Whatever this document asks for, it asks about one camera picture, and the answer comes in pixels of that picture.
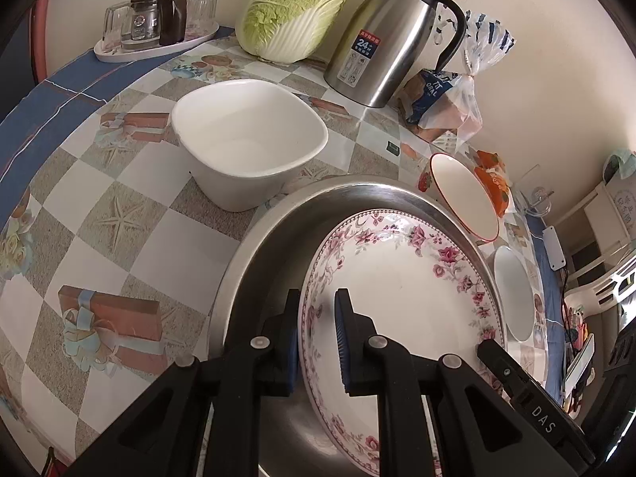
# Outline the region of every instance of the white tray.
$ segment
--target white tray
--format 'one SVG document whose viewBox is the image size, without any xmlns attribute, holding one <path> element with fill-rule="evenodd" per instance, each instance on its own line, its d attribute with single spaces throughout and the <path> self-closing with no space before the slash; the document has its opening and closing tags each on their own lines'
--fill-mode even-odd
<svg viewBox="0 0 636 477">
<path fill-rule="evenodd" d="M 117 52 L 104 52 L 102 48 L 102 40 L 93 48 L 93 52 L 97 58 L 104 63 L 128 63 L 131 61 L 141 61 L 142 59 L 151 59 L 152 57 L 160 57 L 162 55 L 175 54 L 177 52 L 183 52 L 183 50 L 190 50 L 195 46 L 210 41 L 214 34 L 219 30 L 219 24 L 214 23 L 212 27 L 212 33 L 197 37 L 196 39 L 190 39 L 189 41 L 182 41 L 181 43 L 175 43 L 174 45 L 158 46 L 156 48 L 149 48 L 148 50 L 132 50 L 125 51 L 119 50 Z"/>
</svg>

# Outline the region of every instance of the table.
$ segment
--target table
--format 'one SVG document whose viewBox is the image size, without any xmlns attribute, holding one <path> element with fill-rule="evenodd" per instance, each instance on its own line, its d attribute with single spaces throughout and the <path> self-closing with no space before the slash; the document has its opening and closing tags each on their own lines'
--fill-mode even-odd
<svg viewBox="0 0 636 477">
<path fill-rule="evenodd" d="M 426 143 L 403 127 L 396 110 L 368 109 L 329 88 L 320 63 L 259 62 L 230 31 L 222 28 L 220 39 L 178 56 L 127 65 L 103 65 L 87 52 L 38 85 L 0 125 L 11 153 L 0 158 L 0 223 L 6 222 L 0 396 L 67 461 L 177 355 L 206 358 L 207 324 L 225 267 L 250 226 L 285 194 L 345 173 L 416 185 L 426 160 L 444 150 L 475 165 L 475 151 L 465 144 L 456 152 L 452 135 Z M 145 136 L 122 140 L 117 120 L 126 113 L 168 114 L 188 92 L 239 78 L 271 81 L 298 95 L 327 124 L 329 142 L 282 194 L 229 213 L 198 189 L 169 124 L 147 122 Z M 489 256 L 501 245 L 520 256 L 535 292 L 534 334 L 511 341 L 510 352 L 544 383 L 541 277 L 514 203 L 497 240 L 480 249 Z M 90 291 L 118 297 L 108 301 Z M 95 316 L 82 319 L 75 309 Z M 108 319 L 101 317 L 105 310 Z M 113 331 L 133 347 L 123 343 L 110 353 Z M 139 347 L 140 338 L 150 343 Z"/>
</svg>

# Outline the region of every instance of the red pipe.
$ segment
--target red pipe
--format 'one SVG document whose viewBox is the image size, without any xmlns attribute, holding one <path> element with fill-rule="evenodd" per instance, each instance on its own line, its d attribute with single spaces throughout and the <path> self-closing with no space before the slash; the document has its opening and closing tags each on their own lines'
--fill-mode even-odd
<svg viewBox="0 0 636 477">
<path fill-rule="evenodd" d="M 47 77 L 47 8 L 48 0 L 36 0 L 31 9 L 31 69 L 36 84 Z"/>
</svg>

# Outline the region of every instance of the pink floral rim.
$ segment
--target pink floral rim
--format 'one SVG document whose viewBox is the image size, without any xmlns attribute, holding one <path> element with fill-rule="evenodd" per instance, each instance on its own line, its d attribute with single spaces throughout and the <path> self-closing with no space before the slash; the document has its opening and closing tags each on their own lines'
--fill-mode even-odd
<svg viewBox="0 0 636 477">
<path fill-rule="evenodd" d="M 382 226 L 381 223 L 387 215 L 407 217 L 416 221 L 418 224 L 413 226 L 408 232 L 401 231 L 395 224 L 392 226 L 387 224 L 380 227 L 378 231 L 378 227 Z M 367 224 L 367 221 L 371 221 L 373 225 Z M 432 233 L 428 233 L 427 235 L 422 226 L 432 231 Z M 310 401 L 317 415 L 322 420 L 326 433 L 333 443 L 336 444 L 352 462 L 355 462 L 362 470 L 370 475 L 379 475 L 379 441 L 372 435 L 347 431 L 340 415 L 333 413 L 325 407 L 322 394 L 317 385 L 319 375 L 317 374 L 314 361 L 319 359 L 321 355 L 313 345 L 312 337 L 314 326 L 320 319 L 323 309 L 322 305 L 316 308 L 310 303 L 316 298 L 318 287 L 321 287 L 320 291 L 322 292 L 325 286 L 333 280 L 333 273 L 344 266 L 345 257 L 342 255 L 342 249 L 346 242 L 354 242 L 356 246 L 355 254 L 358 254 L 368 246 L 376 244 L 378 240 L 387 240 L 387 235 L 401 235 L 404 237 L 406 245 L 414 248 L 414 252 L 418 257 L 422 257 L 422 248 L 425 245 L 434 247 L 438 253 L 438 263 L 433 266 L 435 276 L 454 280 L 457 283 L 457 293 L 470 293 L 472 296 L 472 301 L 475 306 L 473 313 L 476 319 L 471 322 L 471 326 L 480 328 L 480 340 L 494 338 L 501 343 L 502 336 L 500 333 L 503 331 L 501 312 L 496 305 L 496 301 L 492 299 L 488 289 L 481 281 L 479 273 L 459 247 L 439 229 L 409 213 L 382 209 L 357 213 L 332 230 L 329 236 L 323 241 L 316 255 L 314 255 L 310 272 L 308 272 L 308 276 L 305 277 L 303 284 L 298 336 L 301 352 L 301 369 L 306 388 L 308 388 L 309 395 L 312 398 Z M 333 259 L 335 266 L 331 266 L 326 262 L 323 273 L 317 275 L 316 269 L 323 259 L 327 261 Z M 465 262 L 470 267 L 475 275 L 475 281 L 473 281 L 470 275 L 458 275 L 458 273 L 461 272 L 461 268 L 458 267 L 459 262 Z M 497 328 L 484 321 L 487 317 L 494 317 Z M 492 387 L 495 389 L 500 388 L 500 383 L 490 374 L 485 366 L 479 368 L 478 373 L 481 374 Z M 437 457 L 435 457 L 435 462 L 436 473 L 441 475 L 439 459 Z"/>
</svg>

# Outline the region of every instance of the wall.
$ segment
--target wall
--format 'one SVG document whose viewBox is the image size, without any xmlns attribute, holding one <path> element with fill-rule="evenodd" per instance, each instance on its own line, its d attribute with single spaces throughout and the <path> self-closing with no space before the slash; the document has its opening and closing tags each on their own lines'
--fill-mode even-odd
<svg viewBox="0 0 636 477">
<path fill-rule="evenodd" d="M 49 69 L 92 47 L 104 9 L 119 1 L 50 0 Z M 476 79 L 484 127 L 475 144 L 497 151 L 513 180 L 540 163 L 558 215 L 599 182 L 612 149 L 636 149 L 636 60 L 596 0 L 456 1 L 501 20 L 517 39 Z M 219 0 L 218 21 L 233 25 L 246 2 Z M 319 54 L 330 55 L 361 2 L 348 0 Z M 427 47 L 418 66 L 434 65 L 439 47 Z"/>
</svg>

